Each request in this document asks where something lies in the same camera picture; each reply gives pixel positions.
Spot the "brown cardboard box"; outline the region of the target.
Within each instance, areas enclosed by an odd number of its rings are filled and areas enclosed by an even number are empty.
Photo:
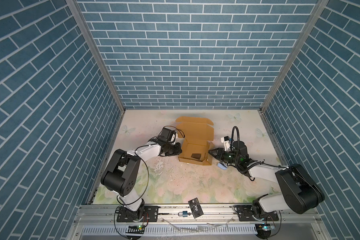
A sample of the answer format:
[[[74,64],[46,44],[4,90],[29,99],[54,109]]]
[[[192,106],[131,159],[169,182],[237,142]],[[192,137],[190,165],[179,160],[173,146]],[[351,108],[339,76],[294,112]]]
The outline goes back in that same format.
[[[179,161],[182,163],[210,166],[212,156],[208,151],[211,150],[214,140],[214,123],[208,118],[198,117],[179,117],[176,119],[177,128],[184,132],[182,143],[182,153]],[[201,159],[191,158],[192,154],[201,154]]]

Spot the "small dark brown block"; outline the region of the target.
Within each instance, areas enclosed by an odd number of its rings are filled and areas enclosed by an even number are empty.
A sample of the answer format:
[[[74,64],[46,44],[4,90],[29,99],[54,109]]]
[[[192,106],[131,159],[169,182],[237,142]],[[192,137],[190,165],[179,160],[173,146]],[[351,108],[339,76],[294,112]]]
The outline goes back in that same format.
[[[202,157],[201,154],[192,154],[192,155],[191,155],[191,158],[193,158],[193,159],[195,159],[195,160],[198,160],[198,161],[201,159],[201,157]]]

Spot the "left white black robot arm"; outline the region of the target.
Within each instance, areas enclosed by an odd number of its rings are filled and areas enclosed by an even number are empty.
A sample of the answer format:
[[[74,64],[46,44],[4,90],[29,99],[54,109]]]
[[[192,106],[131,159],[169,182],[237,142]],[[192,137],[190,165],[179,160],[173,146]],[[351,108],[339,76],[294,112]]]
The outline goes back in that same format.
[[[165,126],[161,132],[135,150],[116,150],[108,162],[101,177],[101,184],[108,190],[117,193],[120,204],[133,214],[144,209],[143,197],[134,190],[141,162],[155,157],[178,156],[182,153],[181,143],[177,138],[186,135],[173,126]]]

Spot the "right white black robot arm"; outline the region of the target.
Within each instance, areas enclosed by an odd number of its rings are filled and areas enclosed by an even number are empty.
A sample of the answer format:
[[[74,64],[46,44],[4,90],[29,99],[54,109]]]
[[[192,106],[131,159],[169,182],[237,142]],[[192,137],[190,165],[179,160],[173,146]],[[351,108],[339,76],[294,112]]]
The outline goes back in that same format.
[[[302,165],[272,165],[254,160],[242,141],[224,141],[223,148],[209,150],[209,155],[219,161],[222,169],[234,167],[251,181],[263,179],[279,186],[279,194],[263,195],[253,201],[251,211],[255,218],[284,210],[303,214],[325,200],[324,192]]]

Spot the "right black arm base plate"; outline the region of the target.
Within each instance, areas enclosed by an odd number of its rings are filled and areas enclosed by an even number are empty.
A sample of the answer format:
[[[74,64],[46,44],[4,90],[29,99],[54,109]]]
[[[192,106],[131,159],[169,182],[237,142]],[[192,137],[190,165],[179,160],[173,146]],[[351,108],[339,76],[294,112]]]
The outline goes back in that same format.
[[[238,215],[240,222],[264,222],[264,221],[278,221],[278,212],[266,213],[259,206],[252,204],[234,205],[234,212]]]

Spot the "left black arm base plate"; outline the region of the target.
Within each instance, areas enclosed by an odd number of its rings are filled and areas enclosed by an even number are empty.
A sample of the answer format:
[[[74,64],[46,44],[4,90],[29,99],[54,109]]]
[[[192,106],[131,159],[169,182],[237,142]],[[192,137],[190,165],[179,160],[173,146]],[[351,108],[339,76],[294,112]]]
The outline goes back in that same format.
[[[145,222],[157,222],[159,214],[158,206],[144,206],[139,207],[136,212],[133,212],[123,206],[119,206],[116,210],[116,222],[118,223],[132,223],[141,222],[143,218]]]

